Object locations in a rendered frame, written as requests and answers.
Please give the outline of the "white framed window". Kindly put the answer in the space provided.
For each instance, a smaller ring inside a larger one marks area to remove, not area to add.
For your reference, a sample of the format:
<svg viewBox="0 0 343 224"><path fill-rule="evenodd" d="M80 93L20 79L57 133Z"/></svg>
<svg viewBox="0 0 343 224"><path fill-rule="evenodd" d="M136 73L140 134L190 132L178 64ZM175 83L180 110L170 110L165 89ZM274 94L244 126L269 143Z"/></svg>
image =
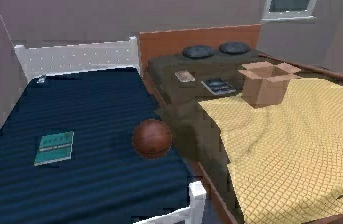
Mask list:
<svg viewBox="0 0 343 224"><path fill-rule="evenodd" d="M285 21L313 18L317 0L266 0L262 20Z"/></svg>

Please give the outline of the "dark round pillow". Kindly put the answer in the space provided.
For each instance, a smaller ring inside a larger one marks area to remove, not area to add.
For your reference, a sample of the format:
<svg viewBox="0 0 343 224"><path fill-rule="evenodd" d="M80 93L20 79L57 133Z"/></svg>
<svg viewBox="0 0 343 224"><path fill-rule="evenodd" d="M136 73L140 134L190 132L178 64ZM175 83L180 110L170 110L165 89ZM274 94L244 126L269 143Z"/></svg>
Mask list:
<svg viewBox="0 0 343 224"><path fill-rule="evenodd" d="M229 55L239 55L247 53L251 48L243 42L226 42L219 46L219 51Z"/></svg>
<svg viewBox="0 0 343 224"><path fill-rule="evenodd" d="M215 54L215 50L206 45L194 45L184 48L182 54L190 59L204 59L212 57Z"/></svg>

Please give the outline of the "brown basketball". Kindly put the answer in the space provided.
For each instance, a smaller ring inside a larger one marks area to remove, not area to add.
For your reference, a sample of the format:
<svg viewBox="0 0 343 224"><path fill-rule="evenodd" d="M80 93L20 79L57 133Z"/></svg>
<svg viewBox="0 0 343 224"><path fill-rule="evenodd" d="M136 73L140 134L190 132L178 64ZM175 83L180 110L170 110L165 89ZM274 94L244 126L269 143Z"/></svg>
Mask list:
<svg viewBox="0 0 343 224"><path fill-rule="evenodd" d="M145 159L164 157L172 145L172 132L163 121L147 119L137 125L132 135L135 151Z"/></svg>

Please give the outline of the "brown wooden bed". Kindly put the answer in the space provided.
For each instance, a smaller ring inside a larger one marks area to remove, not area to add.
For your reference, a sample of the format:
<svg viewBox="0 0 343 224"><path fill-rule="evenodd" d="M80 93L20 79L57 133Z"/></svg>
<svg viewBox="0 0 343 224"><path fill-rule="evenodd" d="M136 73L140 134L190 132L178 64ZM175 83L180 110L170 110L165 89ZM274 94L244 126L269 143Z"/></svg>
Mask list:
<svg viewBox="0 0 343 224"><path fill-rule="evenodd" d="M201 102L224 97L241 96L244 84L243 64L270 62L288 63L300 69L298 79L317 78L343 87L343 75L322 68L301 65L274 58L260 52L256 25L235 27L162 31L143 33L139 37L142 74L150 92L159 102L159 115L172 128L179 152L187 157L207 182L218 201L225 224L246 224L234 191L227 165L228 155L221 140L221 131L201 107ZM229 55L219 51L226 42L243 42L251 50ZM190 59L182 54L189 46L206 45L215 50L212 57ZM189 71L194 82L182 83L175 73ZM222 78L231 84L234 93L213 95L202 80ZM303 224L343 224L343 214L329 216Z"/></svg>

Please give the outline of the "brown cardboard box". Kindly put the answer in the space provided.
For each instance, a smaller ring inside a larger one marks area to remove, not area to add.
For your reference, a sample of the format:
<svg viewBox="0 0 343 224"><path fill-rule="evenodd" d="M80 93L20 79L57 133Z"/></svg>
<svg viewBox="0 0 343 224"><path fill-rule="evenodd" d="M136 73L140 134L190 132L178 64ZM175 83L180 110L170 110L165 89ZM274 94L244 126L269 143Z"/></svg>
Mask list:
<svg viewBox="0 0 343 224"><path fill-rule="evenodd" d="M243 64L242 98L254 108L278 105L283 101L288 84L298 79L300 69L288 63L274 65L270 62Z"/></svg>

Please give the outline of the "teal book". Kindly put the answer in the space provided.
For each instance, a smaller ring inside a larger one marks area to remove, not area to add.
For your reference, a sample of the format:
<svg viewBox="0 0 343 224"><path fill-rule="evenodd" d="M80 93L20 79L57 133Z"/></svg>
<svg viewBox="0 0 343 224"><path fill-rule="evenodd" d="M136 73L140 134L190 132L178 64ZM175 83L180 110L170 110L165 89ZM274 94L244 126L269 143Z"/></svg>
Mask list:
<svg viewBox="0 0 343 224"><path fill-rule="evenodd" d="M72 157L74 132L45 135L36 150L35 166L68 160Z"/></svg>

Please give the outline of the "white bed with blue mattress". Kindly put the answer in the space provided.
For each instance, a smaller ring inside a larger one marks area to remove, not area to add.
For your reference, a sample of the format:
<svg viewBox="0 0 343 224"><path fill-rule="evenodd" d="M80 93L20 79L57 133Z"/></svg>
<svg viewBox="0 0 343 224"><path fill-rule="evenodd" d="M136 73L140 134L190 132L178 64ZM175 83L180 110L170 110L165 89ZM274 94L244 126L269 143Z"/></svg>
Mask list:
<svg viewBox="0 0 343 224"><path fill-rule="evenodd" d="M132 146L156 108L136 38L14 50L29 83L0 130L0 224L202 224L206 191L177 151ZM35 166L41 138L67 131L72 157Z"/></svg>

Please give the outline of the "yellow checked blanket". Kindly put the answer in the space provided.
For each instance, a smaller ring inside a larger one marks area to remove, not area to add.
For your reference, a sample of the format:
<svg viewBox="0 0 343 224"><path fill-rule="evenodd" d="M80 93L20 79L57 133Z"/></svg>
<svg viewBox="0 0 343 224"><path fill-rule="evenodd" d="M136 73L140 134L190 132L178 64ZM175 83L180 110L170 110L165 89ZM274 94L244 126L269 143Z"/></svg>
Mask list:
<svg viewBox="0 0 343 224"><path fill-rule="evenodd" d="M201 102L221 131L246 224L303 224L343 214L343 87L289 83L281 104Z"/></svg>

